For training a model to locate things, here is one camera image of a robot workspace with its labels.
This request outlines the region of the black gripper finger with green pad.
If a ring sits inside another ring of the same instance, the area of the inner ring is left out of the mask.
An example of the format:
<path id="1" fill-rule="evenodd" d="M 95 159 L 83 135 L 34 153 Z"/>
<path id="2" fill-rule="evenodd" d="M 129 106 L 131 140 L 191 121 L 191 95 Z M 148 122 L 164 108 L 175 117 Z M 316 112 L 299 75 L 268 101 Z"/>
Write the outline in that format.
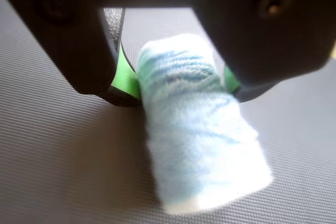
<path id="1" fill-rule="evenodd" d="M 99 0 L 8 0 L 69 84 L 116 106 L 139 106 L 121 42 L 124 8 L 107 21 Z"/>
<path id="2" fill-rule="evenodd" d="M 335 41 L 335 0 L 191 0 L 249 101 L 278 83 L 316 71 Z"/>

